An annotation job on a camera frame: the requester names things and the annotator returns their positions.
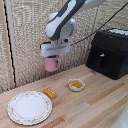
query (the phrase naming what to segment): beige wall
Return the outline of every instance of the beige wall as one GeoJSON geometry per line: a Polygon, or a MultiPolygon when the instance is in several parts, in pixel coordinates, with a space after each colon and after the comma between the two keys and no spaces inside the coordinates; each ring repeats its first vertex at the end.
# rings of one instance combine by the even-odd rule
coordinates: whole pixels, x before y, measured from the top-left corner
{"type": "MultiPolygon", "coordinates": [[[[49,14],[58,11],[60,4],[59,0],[6,1],[17,87],[84,63],[88,40],[72,46],[70,53],[61,56],[62,64],[58,71],[45,71],[40,45],[49,41],[45,34],[45,26],[49,14]]],[[[91,32],[94,14],[95,9],[92,9],[74,17],[78,31],[70,38],[71,44],[91,32]]]]}
{"type": "MultiPolygon", "coordinates": [[[[40,45],[49,41],[45,35],[45,26],[49,14],[58,11],[65,2],[66,0],[6,0],[17,87],[85,63],[86,51],[90,46],[92,37],[73,45],[68,54],[62,55],[62,64],[58,71],[49,73],[44,68],[44,58],[40,55],[40,45]]],[[[126,2],[127,0],[108,0],[100,8],[83,11],[74,16],[78,31],[70,38],[70,43],[73,44],[95,31],[126,2]]],[[[122,10],[103,29],[128,29],[127,12],[128,7],[122,10]]],[[[10,68],[12,62],[3,14],[3,10],[0,9],[0,90],[6,91],[11,89],[11,85],[14,87],[14,83],[12,82],[13,76],[10,68]]]]}
{"type": "Polygon", "coordinates": [[[14,88],[3,1],[0,0],[0,93],[14,88]]]}

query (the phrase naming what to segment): plate rim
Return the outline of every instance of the plate rim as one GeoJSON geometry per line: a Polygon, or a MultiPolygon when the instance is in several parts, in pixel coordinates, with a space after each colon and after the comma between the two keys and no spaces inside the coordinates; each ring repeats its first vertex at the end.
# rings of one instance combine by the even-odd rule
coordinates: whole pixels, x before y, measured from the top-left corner
{"type": "Polygon", "coordinates": [[[50,101],[50,105],[51,105],[51,109],[50,109],[50,111],[49,111],[49,114],[45,117],[45,119],[40,120],[40,121],[35,122],[35,123],[22,123],[22,122],[18,122],[16,119],[14,119],[14,118],[11,116],[10,112],[9,112],[9,106],[10,106],[11,102],[14,100],[14,98],[16,98],[18,95],[21,95],[22,93],[27,93],[27,92],[41,93],[41,92],[38,92],[38,91],[25,91],[25,92],[21,92],[21,93],[17,94],[17,95],[14,96],[14,97],[10,100],[10,102],[8,103],[8,107],[7,107],[8,115],[9,115],[9,117],[10,117],[14,122],[16,122],[16,123],[18,123],[18,124],[22,124],[22,125],[34,125],[34,124],[41,123],[42,121],[46,120],[46,119],[49,117],[49,115],[51,114],[51,111],[52,111],[52,102],[51,102],[50,98],[49,98],[48,96],[46,96],[44,93],[41,93],[41,94],[43,94],[45,97],[47,97],[47,99],[50,101]]]}

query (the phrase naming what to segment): yellow sauce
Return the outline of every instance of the yellow sauce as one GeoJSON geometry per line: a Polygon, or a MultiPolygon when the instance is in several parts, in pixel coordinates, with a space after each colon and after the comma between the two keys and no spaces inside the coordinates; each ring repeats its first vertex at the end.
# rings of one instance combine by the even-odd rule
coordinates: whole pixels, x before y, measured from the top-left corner
{"type": "Polygon", "coordinates": [[[81,83],[75,84],[74,87],[81,88],[82,87],[82,84],[81,83]]]}
{"type": "Polygon", "coordinates": [[[81,87],[82,87],[82,84],[79,83],[78,80],[74,80],[74,81],[70,82],[70,85],[71,85],[71,86],[74,86],[74,87],[76,87],[76,88],[81,88],[81,87]]]}
{"type": "Polygon", "coordinates": [[[74,80],[74,81],[70,82],[70,85],[71,85],[71,86],[74,86],[75,84],[78,84],[78,83],[79,83],[78,80],[74,80]]]}

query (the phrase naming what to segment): small bowl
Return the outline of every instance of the small bowl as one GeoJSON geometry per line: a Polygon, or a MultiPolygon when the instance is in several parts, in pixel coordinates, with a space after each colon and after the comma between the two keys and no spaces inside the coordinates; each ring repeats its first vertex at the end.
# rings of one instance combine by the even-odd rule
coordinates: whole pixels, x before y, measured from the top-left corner
{"type": "Polygon", "coordinates": [[[75,92],[82,91],[82,90],[84,89],[84,87],[85,87],[85,83],[84,83],[82,80],[76,79],[76,78],[70,79],[69,82],[68,82],[68,84],[69,84],[69,88],[70,88],[72,91],[75,91],[75,92]],[[78,80],[78,81],[82,84],[82,87],[81,87],[81,88],[77,88],[77,87],[71,86],[71,85],[70,85],[70,82],[72,82],[72,81],[74,81],[74,80],[78,80]]]}

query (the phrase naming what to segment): wooden table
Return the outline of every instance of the wooden table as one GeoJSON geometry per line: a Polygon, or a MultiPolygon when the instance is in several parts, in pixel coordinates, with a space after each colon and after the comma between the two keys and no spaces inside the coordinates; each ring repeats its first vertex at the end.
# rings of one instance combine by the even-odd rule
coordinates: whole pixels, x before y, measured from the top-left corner
{"type": "Polygon", "coordinates": [[[82,65],[0,94],[0,128],[109,128],[127,101],[128,75],[111,80],[82,65]],[[84,90],[71,91],[68,87],[71,78],[83,80],[84,90]],[[43,92],[46,88],[51,88],[58,96],[52,100],[53,110],[45,121],[23,126],[9,118],[7,106],[14,96],[24,91],[43,92]]]}

